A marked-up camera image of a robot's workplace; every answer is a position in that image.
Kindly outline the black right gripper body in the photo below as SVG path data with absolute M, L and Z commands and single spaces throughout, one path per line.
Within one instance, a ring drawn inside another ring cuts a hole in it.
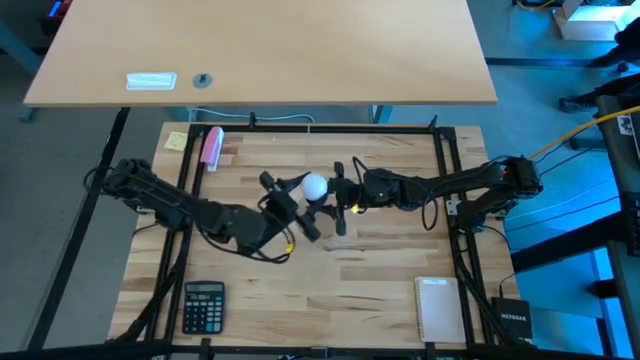
M 364 194 L 364 181 L 361 171 L 366 172 L 368 168 L 361 160 L 353 160 L 352 163 L 356 171 L 357 183 L 345 177 L 344 164 L 342 162 L 336 161 L 334 163 L 335 177 L 332 179 L 332 194 L 335 196 L 336 204 L 333 219 L 335 220 L 336 234 L 339 236 L 346 234 L 344 212 L 347 209 L 356 207 L 356 212 L 360 213 L 359 202 Z

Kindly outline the white lightbulb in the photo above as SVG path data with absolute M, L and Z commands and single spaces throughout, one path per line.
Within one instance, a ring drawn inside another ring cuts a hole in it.
M 328 181 L 318 173 L 308 173 L 304 176 L 301 191 L 309 201 L 317 201 L 328 193 Z

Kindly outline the pink white stapler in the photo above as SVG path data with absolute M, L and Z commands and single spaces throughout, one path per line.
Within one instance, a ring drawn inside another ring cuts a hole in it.
M 208 172 L 215 172 L 218 167 L 225 132 L 219 126 L 212 127 L 204 140 L 200 155 L 200 162 L 206 166 Z

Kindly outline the yellow sticky note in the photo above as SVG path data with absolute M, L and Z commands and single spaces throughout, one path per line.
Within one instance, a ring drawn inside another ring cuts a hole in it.
M 164 148 L 183 152 L 186 148 L 188 138 L 189 136 L 187 133 L 172 131 L 169 133 L 169 136 L 164 143 Z

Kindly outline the light wooden desk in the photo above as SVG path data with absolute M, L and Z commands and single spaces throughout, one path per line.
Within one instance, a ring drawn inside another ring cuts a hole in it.
M 128 91 L 137 72 L 174 72 L 175 88 Z M 194 87 L 200 73 L 209 87 Z M 73 0 L 25 97 L 39 107 L 496 100 L 466 0 Z

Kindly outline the black calculator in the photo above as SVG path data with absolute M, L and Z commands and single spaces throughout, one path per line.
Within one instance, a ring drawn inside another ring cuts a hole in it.
M 182 332 L 186 335 L 221 334 L 225 321 L 225 284 L 192 281 L 184 288 Z

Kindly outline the black rig cross beam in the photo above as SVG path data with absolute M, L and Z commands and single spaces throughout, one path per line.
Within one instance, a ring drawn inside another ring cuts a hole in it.
M 614 213 L 513 253 L 513 270 L 515 273 L 526 272 L 581 255 L 603 247 L 609 241 L 621 240 L 625 233 L 622 213 Z

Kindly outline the black rig stand leg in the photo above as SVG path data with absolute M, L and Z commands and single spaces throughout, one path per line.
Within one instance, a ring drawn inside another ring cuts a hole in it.
M 119 109 L 96 166 L 90 169 L 83 178 L 82 185 L 85 189 L 85 195 L 65 243 L 64 250 L 61 253 L 62 257 L 59 261 L 55 276 L 53 277 L 53 281 L 26 345 L 27 350 L 41 350 L 45 345 L 93 217 L 98 199 L 101 195 L 106 174 L 113 161 L 130 111 L 130 107 Z

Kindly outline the person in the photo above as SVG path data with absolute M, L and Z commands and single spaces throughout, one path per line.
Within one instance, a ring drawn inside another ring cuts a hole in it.
M 640 62 L 640 17 L 614 36 L 616 46 L 605 55 L 591 60 L 588 67 L 609 67 L 622 63 Z M 585 112 L 597 107 L 600 96 L 619 96 L 640 92 L 640 72 L 600 85 L 581 95 L 558 100 L 559 109 L 566 113 Z

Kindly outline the black rig base beam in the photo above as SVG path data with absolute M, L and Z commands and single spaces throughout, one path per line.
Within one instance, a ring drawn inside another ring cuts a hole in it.
M 421 357 L 435 360 L 438 357 L 468 358 L 477 360 L 630 360 L 601 355 L 588 355 L 552 350 L 540 350 L 531 346 L 497 346 L 471 344 L 465 349 L 438 349 L 427 343 L 419 349 L 366 349 L 366 348 L 275 348 L 214 346 L 205 340 L 197 346 L 172 345 L 166 341 L 105 343 L 76 347 L 50 348 L 0 353 L 0 360 L 138 360 L 156 356 L 195 354 L 199 360 L 213 360 L 224 355 L 299 355 L 317 359 L 335 356 L 354 357 Z

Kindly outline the white box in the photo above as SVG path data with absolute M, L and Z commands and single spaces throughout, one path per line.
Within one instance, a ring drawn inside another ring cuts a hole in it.
M 567 41 L 613 41 L 640 16 L 640 0 L 618 0 L 621 5 L 585 5 L 586 0 L 564 0 L 552 11 L 560 36 Z

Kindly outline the dark device with lights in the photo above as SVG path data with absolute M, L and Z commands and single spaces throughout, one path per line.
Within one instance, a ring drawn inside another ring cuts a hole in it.
M 59 30 L 73 0 L 51 0 L 45 14 L 39 19 L 42 33 L 53 36 Z

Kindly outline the grey desk leg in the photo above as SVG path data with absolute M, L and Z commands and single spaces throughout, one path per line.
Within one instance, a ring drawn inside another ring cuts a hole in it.
M 9 26 L 0 20 L 0 49 L 5 51 L 32 77 L 34 77 L 43 61 Z

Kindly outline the black aluminium table frame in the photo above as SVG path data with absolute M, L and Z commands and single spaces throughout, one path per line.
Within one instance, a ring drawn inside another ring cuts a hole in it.
M 172 131 L 187 133 L 183 152 L 164 148 Z M 217 171 L 199 160 L 208 125 L 164 124 L 153 160 L 162 179 L 223 203 L 254 207 L 259 174 L 328 175 L 336 161 L 361 159 L 369 167 L 404 175 L 436 176 L 475 167 L 487 159 L 477 127 L 367 124 L 224 125 Z M 187 253 L 181 282 L 225 284 L 224 329 L 214 346 L 275 348 L 419 349 L 414 279 L 450 277 L 461 256 L 487 296 L 519 294 L 502 227 L 492 222 L 472 240 L 455 238 L 440 218 L 432 231 L 419 211 L 370 210 L 348 214 L 345 236 L 310 242 L 297 237 L 282 265 L 226 254 L 196 232 L 170 235 L 139 218 L 115 311 L 111 336 L 122 334 L 143 310 L 180 250 Z

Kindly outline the black Netgear network switch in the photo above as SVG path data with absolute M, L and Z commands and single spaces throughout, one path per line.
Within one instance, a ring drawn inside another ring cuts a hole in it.
M 533 342 L 530 304 L 527 301 L 493 297 L 491 303 L 501 323 L 513 336 L 528 343 Z

